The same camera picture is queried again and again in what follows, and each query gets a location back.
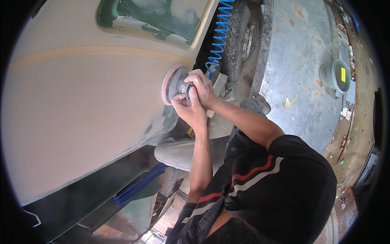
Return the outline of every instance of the hand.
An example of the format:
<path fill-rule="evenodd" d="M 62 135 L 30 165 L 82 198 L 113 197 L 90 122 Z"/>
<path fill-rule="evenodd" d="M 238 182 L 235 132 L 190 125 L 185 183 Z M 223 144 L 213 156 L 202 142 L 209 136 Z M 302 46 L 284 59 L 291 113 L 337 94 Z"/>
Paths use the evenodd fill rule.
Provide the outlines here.
<path fill-rule="evenodd" d="M 207 131 L 206 112 L 200 105 L 195 87 L 190 89 L 190 100 L 186 99 L 186 95 L 178 94 L 172 98 L 171 103 L 180 118 L 193 128 L 195 134 Z"/>
<path fill-rule="evenodd" d="M 193 82 L 202 107 L 205 110 L 212 110 L 217 101 L 217 96 L 214 94 L 211 80 L 207 79 L 200 69 L 196 69 L 188 74 L 188 77 L 184 79 L 184 82 Z"/>

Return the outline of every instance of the yellow label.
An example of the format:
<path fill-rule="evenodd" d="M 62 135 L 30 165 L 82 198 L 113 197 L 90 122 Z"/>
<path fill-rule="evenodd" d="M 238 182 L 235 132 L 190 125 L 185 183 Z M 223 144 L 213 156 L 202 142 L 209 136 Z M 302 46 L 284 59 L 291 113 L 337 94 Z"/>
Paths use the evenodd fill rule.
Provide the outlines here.
<path fill-rule="evenodd" d="M 341 81 L 345 82 L 345 69 L 341 67 Z"/>

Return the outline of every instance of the orbital sander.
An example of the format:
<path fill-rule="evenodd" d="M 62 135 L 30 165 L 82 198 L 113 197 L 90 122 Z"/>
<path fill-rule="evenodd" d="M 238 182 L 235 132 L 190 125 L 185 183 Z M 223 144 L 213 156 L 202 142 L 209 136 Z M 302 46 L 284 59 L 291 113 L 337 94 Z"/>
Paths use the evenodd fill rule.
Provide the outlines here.
<path fill-rule="evenodd" d="M 182 64 L 177 64 L 170 69 L 165 76 L 161 89 L 161 98 L 165 105 L 172 105 L 172 98 L 178 94 L 185 94 L 186 99 L 190 100 L 189 92 L 194 84 L 192 82 L 184 82 L 187 76 L 188 70 Z"/>

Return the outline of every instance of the metal sheet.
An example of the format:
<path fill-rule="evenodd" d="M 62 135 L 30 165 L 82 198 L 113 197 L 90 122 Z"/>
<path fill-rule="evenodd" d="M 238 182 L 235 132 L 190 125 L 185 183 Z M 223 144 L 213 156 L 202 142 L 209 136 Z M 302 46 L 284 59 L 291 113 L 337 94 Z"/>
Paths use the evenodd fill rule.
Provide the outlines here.
<path fill-rule="evenodd" d="M 327 94 L 319 78 L 320 66 L 331 59 L 330 36 L 322 0 L 274 0 L 260 94 L 272 107 L 268 118 L 320 154 L 325 152 L 341 111 L 341 100 Z"/>

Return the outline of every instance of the red stripe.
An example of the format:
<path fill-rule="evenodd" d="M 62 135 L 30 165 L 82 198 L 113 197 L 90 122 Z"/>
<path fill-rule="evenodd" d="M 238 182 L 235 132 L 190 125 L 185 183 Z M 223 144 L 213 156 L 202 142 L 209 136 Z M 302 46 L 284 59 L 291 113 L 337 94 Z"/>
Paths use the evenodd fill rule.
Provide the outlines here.
<path fill-rule="evenodd" d="M 198 203 L 203 203 L 203 202 L 205 202 L 205 201 L 207 201 L 207 200 L 210 200 L 211 198 L 216 198 L 216 197 L 219 198 L 219 197 L 221 197 L 221 196 L 222 196 L 222 193 L 221 193 L 221 192 L 212 193 L 212 194 L 210 194 L 210 195 L 201 197 L 201 198 L 199 199 L 199 202 L 198 202 Z"/>
<path fill-rule="evenodd" d="M 271 166 L 271 159 L 272 159 L 272 157 L 273 156 L 269 155 L 266 165 L 264 165 L 262 167 L 256 167 L 256 168 L 252 169 L 247 175 L 239 175 L 239 174 L 233 175 L 232 182 L 233 182 L 233 180 L 245 180 L 249 176 L 251 176 L 253 173 L 255 173 L 256 171 L 268 169 Z"/>

